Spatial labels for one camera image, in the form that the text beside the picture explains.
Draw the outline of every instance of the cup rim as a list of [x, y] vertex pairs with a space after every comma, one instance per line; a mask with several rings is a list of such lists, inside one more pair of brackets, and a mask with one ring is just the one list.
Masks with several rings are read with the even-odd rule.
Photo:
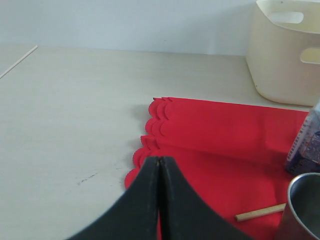
[[298, 176], [296, 176], [294, 179], [291, 180], [291, 182], [289, 183], [288, 186], [288, 190], [287, 190], [287, 204], [290, 207], [291, 213], [293, 214], [295, 220], [304, 228], [305, 231], [307, 231], [312, 237], [314, 237], [317, 240], [320, 240], [320, 238], [318, 236], [316, 236], [312, 231], [310, 231], [306, 225], [300, 220], [300, 218], [298, 217], [298, 215], [296, 214], [296, 211], [292, 205], [291, 202], [291, 197], [290, 197], [290, 193], [291, 193], [291, 189], [293, 187], [293, 185], [301, 178], [304, 178], [306, 176], [318, 176], [320, 177], [320, 173], [319, 172], [308, 172], [308, 173], [303, 173], [300, 174]]

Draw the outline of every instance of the metal cup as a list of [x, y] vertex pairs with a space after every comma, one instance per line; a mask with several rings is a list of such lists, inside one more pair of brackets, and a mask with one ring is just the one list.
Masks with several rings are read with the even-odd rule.
[[320, 173], [295, 177], [275, 240], [320, 240]]

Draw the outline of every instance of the glue bottle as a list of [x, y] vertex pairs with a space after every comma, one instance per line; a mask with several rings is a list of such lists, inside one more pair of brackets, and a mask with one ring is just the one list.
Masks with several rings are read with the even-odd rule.
[[285, 161], [293, 175], [320, 173], [320, 102], [309, 112]]

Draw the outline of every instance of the table surface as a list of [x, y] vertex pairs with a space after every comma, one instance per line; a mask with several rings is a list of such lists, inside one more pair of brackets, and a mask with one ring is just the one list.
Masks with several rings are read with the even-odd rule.
[[[0, 47], [0, 71], [31, 48]], [[63, 240], [104, 213], [153, 97], [308, 110], [261, 97], [241, 56], [40, 46], [0, 79], [1, 239]]]

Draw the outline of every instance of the basket handle hole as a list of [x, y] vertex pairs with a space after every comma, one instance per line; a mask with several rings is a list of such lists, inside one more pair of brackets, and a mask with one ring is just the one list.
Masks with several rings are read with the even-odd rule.
[[320, 48], [309, 47], [305, 49], [300, 55], [300, 60], [306, 64], [320, 65]]
[[299, 24], [303, 21], [304, 14], [298, 11], [279, 11], [271, 13], [269, 19], [273, 23]]

